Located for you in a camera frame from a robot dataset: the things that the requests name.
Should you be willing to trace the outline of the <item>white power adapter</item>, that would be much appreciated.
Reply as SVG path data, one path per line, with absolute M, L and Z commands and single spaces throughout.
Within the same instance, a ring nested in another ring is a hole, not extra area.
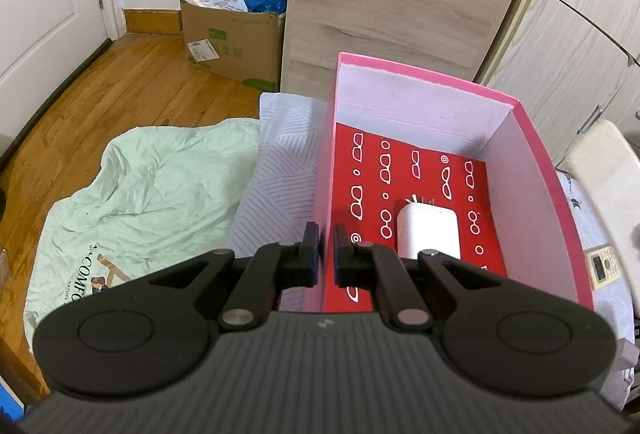
M 435 250 L 461 258 L 458 217 L 453 209 L 413 199 L 398 212 L 396 223 L 400 257 L 417 259 L 423 250 Z

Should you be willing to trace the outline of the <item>pink cardboard box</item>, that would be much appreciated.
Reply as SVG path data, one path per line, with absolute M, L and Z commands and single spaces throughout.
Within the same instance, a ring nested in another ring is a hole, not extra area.
M 454 231 L 463 261 L 593 304 L 558 173 L 524 106 L 507 94 L 412 65 L 341 53 L 320 136 L 314 220 L 329 311 L 371 295 L 333 279 L 333 229 L 352 242 L 400 243 L 401 214 L 436 206 L 418 237 Z

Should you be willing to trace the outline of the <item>cream grey-screen remote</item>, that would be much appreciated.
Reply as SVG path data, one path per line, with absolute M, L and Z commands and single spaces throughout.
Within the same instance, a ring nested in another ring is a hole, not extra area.
M 634 305 L 639 304 L 639 157 L 622 132 L 600 120 L 560 163 L 582 185 L 617 253 Z

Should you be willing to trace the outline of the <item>white TCL remote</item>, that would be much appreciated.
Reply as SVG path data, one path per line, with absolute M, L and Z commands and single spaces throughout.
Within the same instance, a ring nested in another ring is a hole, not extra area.
M 603 244 L 584 252 L 592 290 L 622 278 L 623 272 L 614 247 L 611 244 Z

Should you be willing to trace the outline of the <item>white patterned table cloth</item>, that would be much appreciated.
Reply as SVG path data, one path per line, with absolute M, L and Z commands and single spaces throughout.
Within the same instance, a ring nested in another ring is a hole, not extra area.
M 314 211 L 324 113 L 324 102 L 297 94 L 260 96 L 257 164 L 226 240 L 236 256 L 303 238 Z

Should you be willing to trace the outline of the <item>red patterned box liner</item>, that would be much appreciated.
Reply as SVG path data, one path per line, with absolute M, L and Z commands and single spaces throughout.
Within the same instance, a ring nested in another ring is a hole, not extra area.
M 331 223 L 353 243 L 382 244 L 409 259 L 437 250 L 506 274 L 480 160 L 338 123 L 331 194 Z

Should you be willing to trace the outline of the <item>mint green cloth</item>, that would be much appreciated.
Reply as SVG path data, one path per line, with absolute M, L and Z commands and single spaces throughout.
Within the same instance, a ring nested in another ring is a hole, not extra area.
M 23 313 L 52 310 L 224 245 L 254 173 L 259 123 L 137 127 L 110 142 L 88 187 L 55 202 Z

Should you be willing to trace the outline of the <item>brown cardboard box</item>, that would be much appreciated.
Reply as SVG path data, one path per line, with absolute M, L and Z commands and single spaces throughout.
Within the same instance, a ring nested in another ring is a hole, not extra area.
M 197 6 L 180 0 L 186 61 L 240 84 L 280 90 L 285 16 Z

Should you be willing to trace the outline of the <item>light wood wardrobe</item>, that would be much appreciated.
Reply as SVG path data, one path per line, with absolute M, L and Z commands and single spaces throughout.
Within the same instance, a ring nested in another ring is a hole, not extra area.
M 639 0 L 513 0 L 477 82 L 518 98 L 554 163 L 639 108 Z

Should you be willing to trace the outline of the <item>white door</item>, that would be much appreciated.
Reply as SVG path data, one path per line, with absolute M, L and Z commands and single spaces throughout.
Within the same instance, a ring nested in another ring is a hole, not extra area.
M 112 0 L 1 0 L 1 146 L 118 36 Z

